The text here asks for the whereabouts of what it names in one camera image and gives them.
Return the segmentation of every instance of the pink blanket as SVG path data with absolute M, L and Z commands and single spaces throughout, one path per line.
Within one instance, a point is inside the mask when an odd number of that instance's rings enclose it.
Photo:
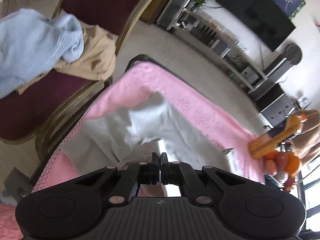
M 100 118 L 122 106 L 134 107 L 155 91 L 169 100 L 214 145 L 220 148 L 235 148 L 244 177 L 258 182 L 264 181 L 262 160 L 252 159 L 247 148 L 248 142 L 255 136 L 182 80 L 152 63 L 142 62 L 135 65 L 106 89 L 64 140 L 73 136 L 83 121 Z M 70 159 L 58 148 L 33 191 L 76 177 L 78 174 Z
M 0 204 L 0 240 L 19 240 L 23 238 L 16 222 L 15 206 Z

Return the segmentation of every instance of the potted plant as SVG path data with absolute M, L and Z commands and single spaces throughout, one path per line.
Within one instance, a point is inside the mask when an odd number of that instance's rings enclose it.
M 192 6 L 189 7 L 189 9 L 192 12 L 196 13 L 199 10 L 199 8 L 207 2 L 207 0 L 191 0 L 191 2 Z

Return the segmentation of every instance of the beige cloth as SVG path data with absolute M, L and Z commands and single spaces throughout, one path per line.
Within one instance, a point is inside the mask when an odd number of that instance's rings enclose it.
M 73 63 L 59 59 L 53 68 L 60 73 L 94 81 L 107 80 L 116 66 L 116 46 L 112 35 L 98 25 L 83 28 L 84 51 Z M 21 95 L 29 86 L 45 77 L 47 73 L 36 77 L 28 84 L 17 88 Z
M 298 110 L 297 115 L 305 114 L 308 120 L 303 123 L 302 132 L 292 139 L 295 154 L 302 165 L 311 162 L 320 153 L 320 113 L 318 110 Z

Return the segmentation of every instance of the light blue sweater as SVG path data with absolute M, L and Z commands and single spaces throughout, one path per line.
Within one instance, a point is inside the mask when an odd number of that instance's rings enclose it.
M 50 71 L 61 57 L 76 61 L 83 47 L 81 25 L 72 14 L 49 20 L 35 10 L 20 9 L 1 19 L 0 98 Z

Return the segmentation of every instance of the red fruit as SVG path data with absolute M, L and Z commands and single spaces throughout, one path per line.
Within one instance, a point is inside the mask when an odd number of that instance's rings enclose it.
M 277 170 L 280 171 L 284 169 L 288 164 L 288 160 L 289 158 L 287 153 L 279 152 L 275 158 Z

